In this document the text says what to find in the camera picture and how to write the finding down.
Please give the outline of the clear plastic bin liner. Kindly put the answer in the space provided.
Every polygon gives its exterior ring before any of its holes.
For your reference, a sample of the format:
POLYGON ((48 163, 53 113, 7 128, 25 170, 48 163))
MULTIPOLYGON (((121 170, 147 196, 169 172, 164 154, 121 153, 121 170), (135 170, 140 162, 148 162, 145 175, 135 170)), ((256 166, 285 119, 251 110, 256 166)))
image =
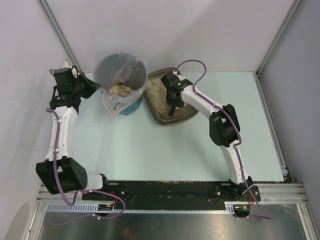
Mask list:
POLYGON ((119 52, 99 61, 93 71, 93 81, 106 91, 114 85, 122 84, 134 91, 144 89, 145 92, 148 72, 141 59, 130 53, 119 52))

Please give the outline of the black litter scoop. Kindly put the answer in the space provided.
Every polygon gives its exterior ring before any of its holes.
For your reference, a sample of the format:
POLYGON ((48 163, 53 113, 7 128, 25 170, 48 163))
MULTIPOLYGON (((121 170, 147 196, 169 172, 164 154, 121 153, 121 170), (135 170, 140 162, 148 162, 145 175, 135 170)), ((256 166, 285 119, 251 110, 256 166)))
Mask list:
POLYGON ((171 106, 170 111, 169 111, 169 113, 168 113, 168 116, 169 116, 169 117, 172 117, 172 116, 173 116, 173 114, 174 114, 174 112, 175 112, 175 109, 176 109, 176 106, 175 106, 175 105, 171 106))

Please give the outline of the teal trash bin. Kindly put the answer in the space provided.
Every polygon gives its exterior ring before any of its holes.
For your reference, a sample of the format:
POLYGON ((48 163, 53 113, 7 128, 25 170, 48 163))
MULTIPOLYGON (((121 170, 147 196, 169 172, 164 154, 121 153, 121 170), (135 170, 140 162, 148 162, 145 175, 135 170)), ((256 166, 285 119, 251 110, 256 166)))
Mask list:
POLYGON ((136 111, 142 102, 144 90, 143 88, 139 88, 138 90, 128 93, 126 96, 121 96, 118 94, 110 94, 103 88, 98 89, 102 94, 103 106, 113 117, 118 114, 127 116, 136 111))

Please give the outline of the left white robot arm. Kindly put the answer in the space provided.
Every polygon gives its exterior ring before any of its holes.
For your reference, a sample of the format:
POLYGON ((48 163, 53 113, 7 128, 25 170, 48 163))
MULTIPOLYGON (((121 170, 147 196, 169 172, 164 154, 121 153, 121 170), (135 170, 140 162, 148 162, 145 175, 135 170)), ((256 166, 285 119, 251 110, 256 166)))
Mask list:
POLYGON ((67 62, 50 73, 56 82, 46 109, 52 114, 51 139, 45 160, 36 164, 35 171, 52 195, 102 190, 108 184, 105 175, 87 173, 73 154, 73 131, 81 101, 90 98, 100 85, 67 62))

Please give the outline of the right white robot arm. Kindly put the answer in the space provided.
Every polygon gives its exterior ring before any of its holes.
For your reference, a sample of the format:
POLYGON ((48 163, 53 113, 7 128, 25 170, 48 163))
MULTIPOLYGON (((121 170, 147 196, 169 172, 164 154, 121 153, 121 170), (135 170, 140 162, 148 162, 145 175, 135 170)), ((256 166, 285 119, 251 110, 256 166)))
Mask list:
POLYGON ((234 197, 248 194, 253 201, 258 202, 255 192, 252 191, 252 178, 242 161, 240 124, 233 105, 222 105, 212 100, 198 90, 195 83, 177 71, 164 75, 161 82, 167 90, 166 101, 171 106, 170 116, 177 107, 183 107, 187 103, 208 119, 209 136, 223 153, 234 197))

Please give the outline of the cat litter pellets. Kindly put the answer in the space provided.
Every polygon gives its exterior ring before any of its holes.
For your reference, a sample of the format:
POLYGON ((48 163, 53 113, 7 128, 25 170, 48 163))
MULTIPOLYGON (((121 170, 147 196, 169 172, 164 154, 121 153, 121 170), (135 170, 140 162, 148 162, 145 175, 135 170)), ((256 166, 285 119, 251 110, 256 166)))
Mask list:
POLYGON ((171 106, 167 103, 167 89, 161 78, 153 78, 148 81, 147 89, 157 112, 168 114, 171 106))

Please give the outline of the dumped litter clumps pile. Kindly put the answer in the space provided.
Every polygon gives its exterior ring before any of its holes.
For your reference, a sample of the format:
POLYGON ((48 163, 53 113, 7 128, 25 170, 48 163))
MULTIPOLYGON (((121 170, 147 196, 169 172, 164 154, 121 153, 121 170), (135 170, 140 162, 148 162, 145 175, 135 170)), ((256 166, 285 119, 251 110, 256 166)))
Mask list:
POLYGON ((127 97, 129 94, 131 94, 134 90, 124 84, 116 84, 113 85, 109 91, 109 95, 118 95, 122 98, 127 97))

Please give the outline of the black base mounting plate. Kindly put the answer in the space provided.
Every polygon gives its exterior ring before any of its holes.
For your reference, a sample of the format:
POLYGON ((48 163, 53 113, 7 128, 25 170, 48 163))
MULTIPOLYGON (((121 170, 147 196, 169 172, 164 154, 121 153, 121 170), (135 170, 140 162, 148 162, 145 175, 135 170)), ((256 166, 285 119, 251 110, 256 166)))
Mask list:
MULTIPOLYGON (((261 200, 258 186, 251 190, 261 200)), ((223 181, 110 181, 106 191, 119 197, 126 210, 215 211, 226 202, 249 203, 249 194, 238 198, 230 182, 223 181)))

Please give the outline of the aluminium frame rail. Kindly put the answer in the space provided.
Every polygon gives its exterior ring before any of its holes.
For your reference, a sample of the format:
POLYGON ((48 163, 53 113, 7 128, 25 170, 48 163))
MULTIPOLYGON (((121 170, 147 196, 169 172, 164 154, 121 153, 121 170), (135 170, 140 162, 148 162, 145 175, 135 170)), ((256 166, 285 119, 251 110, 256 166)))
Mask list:
POLYGON ((304 204, 308 202, 302 183, 257 183, 261 202, 271 204, 304 204))

